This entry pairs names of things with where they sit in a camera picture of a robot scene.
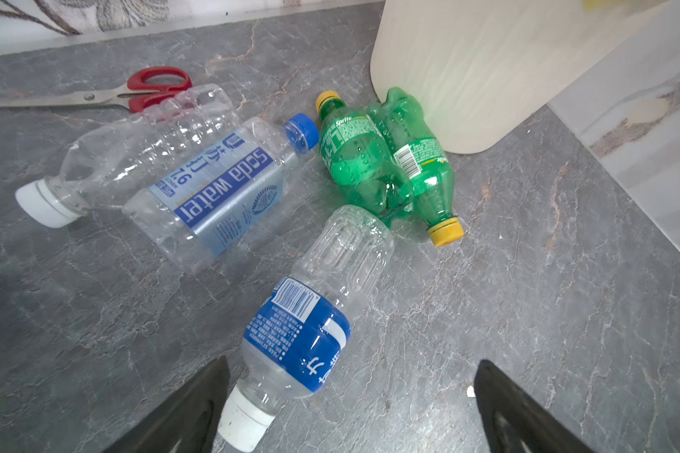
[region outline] soda water bottle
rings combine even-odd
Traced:
[[[280,201],[318,136],[305,114],[285,128],[250,118],[141,189],[123,212],[171,261],[196,273]]]
[[[387,225],[413,201],[408,179],[394,163],[368,115],[345,105],[335,91],[315,104],[322,120],[320,155],[347,202],[377,215]]]
[[[190,88],[86,133],[68,149],[57,176],[20,187],[15,198],[30,217],[51,228],[68,225],[92,209],[121,209],[156,175],[176,168],[240,124],[221,88]]]
[[[388,90],[387,100],[371,104],[368,113],[378,126],[395,162],[413,183],[413,213],[428,225],[436,247],[463,237],[453,212],[453,168],[441,144],[423,121],[416,98],[400,88]]]
[[[219,419],[229,444],[254,450],[285,402],[325,384],[393,247],[388,228],[368,211],[345,205],[332,214],[244,331],[249,376],[237,382]]]

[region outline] marble countertop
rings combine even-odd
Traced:
[[[374,99],[382,5],[0,57],[0,97],[111,88],[149,65],[218,83],[247,117]],[[117,109],[0,111],[0,451],[100,451],[246,323],[342,198],[318,158],[253,235],[181,274],[118,212],[50,230],[14,201]],[[597,451],[680,451],[680,254],[547,108],[451,156],[467,234],[399,223],[379,294],[328,384],[257,451],[487,451],[466,394],[493,360]],[[233,451],[218,439],[215,451]]]

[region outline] light blue label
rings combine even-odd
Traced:
[[[285,278],[254,315],[244,338],[312,392],[320,390],[350,340],[350,323],[309,286]]]
[[[219,256],[282,198],[282,172],[235,131],[148,190]]]

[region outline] green plastic bottle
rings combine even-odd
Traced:
[[[463,237],[453,212],[453,168],[433,132],[423,120],[423,109],[400,88],[388,90],[387,100],[371,104],[368,113],[388,143],[395,162],[413,183],[415,216],[428,224],[436,247]]]
[[[413,201],[413,185],[393,162],[385,139],[362,110],[348,107],[335,91],[315,104],[323,125],[320,155],[349,204],[363,207],[386,225]]]

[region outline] scissors blade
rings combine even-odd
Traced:
[[[157,90],[132,91],[130,94],[150,94]],[[118,96],[125,94],[118,90],[98,90],[98,91],[75,91],[70,94],[60,96],[37,96],[26,99],[11,99],[0,101],[0,107],[50,107],[50,106],[71,106],[71,105],[106,105],[122,104]]]

